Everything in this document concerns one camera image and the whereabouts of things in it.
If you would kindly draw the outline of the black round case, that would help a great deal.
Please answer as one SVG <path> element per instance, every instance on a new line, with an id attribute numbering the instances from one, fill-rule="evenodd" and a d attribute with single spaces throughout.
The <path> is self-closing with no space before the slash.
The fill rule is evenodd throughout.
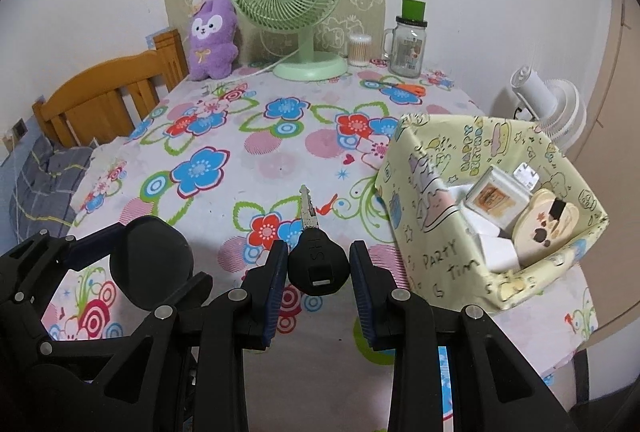
<path id="1" fill-rule="evenodd" d="M 193 253 L 183 234 L 152 215 L 127 224 L 110 256 L 117 287 L 145 311 L 152 311 L 186 283 L 193 266 Z"/>

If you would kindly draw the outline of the black head key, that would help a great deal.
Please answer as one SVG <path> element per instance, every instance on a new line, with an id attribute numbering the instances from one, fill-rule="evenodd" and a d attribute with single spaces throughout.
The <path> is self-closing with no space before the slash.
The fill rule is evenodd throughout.
<path id="1" fill-rule="evenodd" d="M 302 232 L 288 253 L 288 280 L 310 296 L 335 294 L 350 275 L 346 253 L 319 227 L 307 186 L 301 185 L 299 193 Z"/>

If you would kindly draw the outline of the small white cube charger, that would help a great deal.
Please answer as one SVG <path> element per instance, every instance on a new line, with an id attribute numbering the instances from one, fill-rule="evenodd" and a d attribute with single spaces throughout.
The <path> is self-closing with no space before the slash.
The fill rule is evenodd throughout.
<path id="1" fill-rule="evenodd" d="M 518 253 L 513 242 L 506 238 L 479 235 L 486 267 L 495 274 L 520 269 Z"/>

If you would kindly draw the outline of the round cream compact mirror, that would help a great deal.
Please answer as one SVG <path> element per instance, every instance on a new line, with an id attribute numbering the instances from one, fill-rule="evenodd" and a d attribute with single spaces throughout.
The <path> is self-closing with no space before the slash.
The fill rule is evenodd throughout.
<path id="1" fill-rule="evenodd" d="M 558 198 L 551 190 L 535 192 L 511 233 L 521 267 L 529 267 L 562 248 L 570 240 L 579 216 L 575 204 Z"/>

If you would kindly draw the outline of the white rectangular remote box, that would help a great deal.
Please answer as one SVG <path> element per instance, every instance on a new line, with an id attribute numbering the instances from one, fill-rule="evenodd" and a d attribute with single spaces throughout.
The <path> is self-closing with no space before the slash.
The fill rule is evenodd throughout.
<path id="1" fill-rule="evenodd" d="M 530 192 L 512 175 L 489 166 L 464 198 L 464 205 L 508 231 L 529 204 Z"/>

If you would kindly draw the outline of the white 45W charger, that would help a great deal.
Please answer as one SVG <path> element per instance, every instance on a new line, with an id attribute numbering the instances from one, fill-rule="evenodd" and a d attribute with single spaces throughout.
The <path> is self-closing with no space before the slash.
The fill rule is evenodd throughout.
<path id="1" fill-rule="evenodd" d="M 512 176 L 528 191 L 534 191 L 539 183 L 539 175 L 526 162 L 522 162 L 512 173 Z"/>

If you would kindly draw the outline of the plaid grey pillow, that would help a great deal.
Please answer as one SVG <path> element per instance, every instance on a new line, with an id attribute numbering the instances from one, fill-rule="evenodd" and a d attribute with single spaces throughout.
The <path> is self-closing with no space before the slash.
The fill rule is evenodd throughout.
<path id="1" fill-rule="evenodd" d="M 73 195 L 88 171 L 91 147 L 64 148 L 39 136 L 13 179 L 9 218 L 13 236 L 22 242 L 47 230 L 64 237 L 76 217 Z"/>

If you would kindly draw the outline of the wooden bed headboard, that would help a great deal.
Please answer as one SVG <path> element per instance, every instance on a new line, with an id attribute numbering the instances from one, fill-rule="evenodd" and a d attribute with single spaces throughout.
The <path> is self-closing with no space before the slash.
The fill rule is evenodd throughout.
<path id="1" fill-rule="evenodd" d="M 134 56 L 107 60 L 70 78 L 50 98 L 32 104 L 38 125 L 65 148 L 106 144 L 134 130 L 129 96 L 144 119 L 157 106 L 157 88 L 173 90 L 188 74 L 179 32 L 153 37 L 154 47 Z"/>

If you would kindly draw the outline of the purple plush bunny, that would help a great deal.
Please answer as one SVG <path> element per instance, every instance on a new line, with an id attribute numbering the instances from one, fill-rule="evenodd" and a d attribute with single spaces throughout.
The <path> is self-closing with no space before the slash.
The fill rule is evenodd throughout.
<path id="1" fill-rule="evenodd" d="M 231 0 L 204 0 L 191 21 L 188 66 L 191 80 L 228 77 L 239 56 L 234 43 L 238 16 Z"/>

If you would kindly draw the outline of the beige door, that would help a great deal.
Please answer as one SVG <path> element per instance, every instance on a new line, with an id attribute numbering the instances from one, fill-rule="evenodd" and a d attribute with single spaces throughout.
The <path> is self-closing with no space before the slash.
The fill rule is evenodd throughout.
<path id="1" fill-rule="evenodd" d="M 639 3 L 612 0 L 588 122 L 570 152 L 608 212 L 608 229 L 580 261 L 599 329 L 596 344 L 639 317 Z"/>

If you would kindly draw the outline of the orange scissors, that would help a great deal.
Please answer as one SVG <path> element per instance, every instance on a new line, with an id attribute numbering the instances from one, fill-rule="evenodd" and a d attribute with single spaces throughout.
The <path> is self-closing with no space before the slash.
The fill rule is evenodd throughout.
<path id="1" fill-rule="evenodd" d="M 384 85 L 391 88 L 401 89 L 404 92 L 408 92 L 409 94 L 415 95 L 416 97 L 424 97 L 426 95 L 426 89 L 422 85 L 406 84 L 406 83 L 393 84 L 393 83 L 386 83 L 386 82 L 384 82 Z"/>

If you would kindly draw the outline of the cotton swab container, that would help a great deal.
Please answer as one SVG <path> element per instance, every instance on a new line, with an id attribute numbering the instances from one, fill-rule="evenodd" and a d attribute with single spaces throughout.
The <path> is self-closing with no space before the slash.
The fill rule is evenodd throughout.
<path id="1" fill-rule="evenodd" d="M 364 33 L 352 33 L 348 36 L 347 61 L 349 66 L 367 66 L 370 61 L 372 36 Z"/>

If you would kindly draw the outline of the glass jar green lid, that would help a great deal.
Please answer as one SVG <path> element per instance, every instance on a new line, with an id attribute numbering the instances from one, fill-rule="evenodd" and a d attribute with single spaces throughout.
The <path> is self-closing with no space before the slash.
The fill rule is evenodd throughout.
<path id="1" fill-rule="evenodd" d="M 415 78 L 422 72 L 427 29 L 425 8 L 426 3 L 420 0 L 402 0 L 395 28 L 383 34 L 382 58 L 397 75 Z"/>

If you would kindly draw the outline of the cartoon cardboard backboard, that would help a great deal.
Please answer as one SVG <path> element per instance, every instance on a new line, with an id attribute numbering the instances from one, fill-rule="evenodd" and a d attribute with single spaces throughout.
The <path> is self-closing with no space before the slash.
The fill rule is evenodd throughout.
<path id="1" fill-rule="evenodd" d="M 164 0 L 168 24 L 176 28 L 184 48 L 189 48 L 191 21 L 204 0 Z M 322 0 L 257 0 L 244 14 L 236 10 L 238 29 L 234 43 L 238 62 L 274 61 L 297 48 L 298 30 L 319 11 Z M 332 11 L 314 25 L 314 48 L 347 54 L 348 36 L 372 36 L 371 59 L 382 54 L 386 0 L 339 0 Z"/>

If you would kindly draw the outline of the wall power socket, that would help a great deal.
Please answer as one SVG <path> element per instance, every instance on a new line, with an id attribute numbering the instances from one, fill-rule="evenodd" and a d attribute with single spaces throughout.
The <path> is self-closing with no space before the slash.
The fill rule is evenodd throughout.
<path id="1" fill-rule="evenodd" d="M 27 133 L 28 128 L 23 119 L 19 119 L 12 127 L 12 133 L 16 140 L 22 139 Z"/>

